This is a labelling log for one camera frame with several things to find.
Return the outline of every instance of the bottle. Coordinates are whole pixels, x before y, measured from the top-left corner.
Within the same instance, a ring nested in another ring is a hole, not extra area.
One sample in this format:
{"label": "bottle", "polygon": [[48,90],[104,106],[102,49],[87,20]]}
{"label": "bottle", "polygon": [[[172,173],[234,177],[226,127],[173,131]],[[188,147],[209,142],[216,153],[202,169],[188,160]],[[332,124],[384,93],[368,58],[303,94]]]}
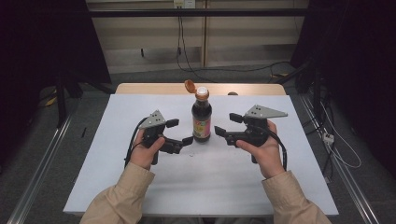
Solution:
{"label": "bottle", "polygon": [[192,105],[192,135],[197,142],[206,142],[210,138],[210,119],[212,116],[212,106],[208,102],[209,90],[206,87],[195,89],[191,80],[185,82],[186,89],[190,93],[195,93],[195,103]]}

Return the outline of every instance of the person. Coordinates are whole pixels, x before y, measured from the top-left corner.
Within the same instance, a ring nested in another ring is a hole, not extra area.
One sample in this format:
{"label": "person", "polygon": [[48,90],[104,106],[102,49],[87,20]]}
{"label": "person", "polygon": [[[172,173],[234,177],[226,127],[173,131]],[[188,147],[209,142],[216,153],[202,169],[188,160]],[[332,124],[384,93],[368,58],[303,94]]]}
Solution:
{"label": "person", "polygon": [[[269,129],[276,133],[276,125],[268,120]],[[91,202],[80,223],[137,223],[142,217],[142,203],[154,178],[150,165],[154,154],[163,145],[158,138],[150,147],[138,143],[143,139],[139,131],[133,143],[131,160],[118,183],[99,193]],[[307,200],[291,171],[285,171],[277,141],[269,137],[260,147],[238,140],[236,144],[252,154],[265,179],[263,188],[274,207],[274,223],[331,223],[323,212]]]}

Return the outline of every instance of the white table surface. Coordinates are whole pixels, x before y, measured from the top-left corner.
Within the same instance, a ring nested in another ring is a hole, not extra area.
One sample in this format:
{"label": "white table surface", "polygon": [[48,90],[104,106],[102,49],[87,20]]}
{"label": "white table surface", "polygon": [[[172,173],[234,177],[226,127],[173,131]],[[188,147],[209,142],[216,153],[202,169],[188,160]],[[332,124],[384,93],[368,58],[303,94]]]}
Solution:
{"label": "white table surface", "polygon": [[[117,183],[137,123],[159,109],[165,119],[179,125],[164,135],[181,140],[191,136],[193,95],[111,95],[64,212],[82,215],[92,199]],[[257,217],[273,214],[262,188],[259,166],[250,155],[226,145],[215,135],[214,125],[242,132],[244,124],[229,120],[229,113],[244,115],[255,104],[287,112],[271,119],[288,150],[288,170],[299,180],[305,196],[326,215],[338,215],[332,195],[321,175],[311,147],[289,96],[210,96],[213,107],[211,138],[194,142],[180,154],[160,152],[156,174],[143,204],[144,216],[158,217]]]}

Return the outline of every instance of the human hand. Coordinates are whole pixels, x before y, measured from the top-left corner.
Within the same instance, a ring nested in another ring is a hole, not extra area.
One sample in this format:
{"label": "human hand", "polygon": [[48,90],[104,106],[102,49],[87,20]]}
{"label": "human hand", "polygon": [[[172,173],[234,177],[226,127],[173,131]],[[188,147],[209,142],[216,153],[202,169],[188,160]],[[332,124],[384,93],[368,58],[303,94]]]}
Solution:
{"label": "human hand", "polygon": [[[269,130],[276,133],[276,125],[271,120],[267,121]],[[279,143],[273,137],[268,136],[267,141],[260,147],[255,147],[243,140],[236,141],[236,145],[256,158],[265,178],[268,179],[285,172],[280,160]]]}
{"label": "human hand", "polygon": [[154,154],[163,146],[165,139],[160,137],[150,148],[146,148],[141,144],[143,141],[143,133],[144,130],[139,130],[136,135],[136,139],[133,143],[134,150],[132,151],[130,162],[149,170],[152,160],[154,159]]}

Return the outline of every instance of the beige sleeve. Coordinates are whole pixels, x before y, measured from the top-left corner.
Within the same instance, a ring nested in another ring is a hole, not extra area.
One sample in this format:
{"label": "beige sleeve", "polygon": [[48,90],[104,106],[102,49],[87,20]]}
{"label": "beige sleeve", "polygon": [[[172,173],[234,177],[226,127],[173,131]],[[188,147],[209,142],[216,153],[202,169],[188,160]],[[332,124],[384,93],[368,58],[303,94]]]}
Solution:
{"label": "beige sleeve", "polygon": [[262,181],[274,207],[275,223],[331,223],[314,203],[307,200],[291,171]]}
{"label": "beige sleeve", "polygon": [[80,223],[137,223],[153,178],[154,173],[129,162],[117,185],[93,199]]}

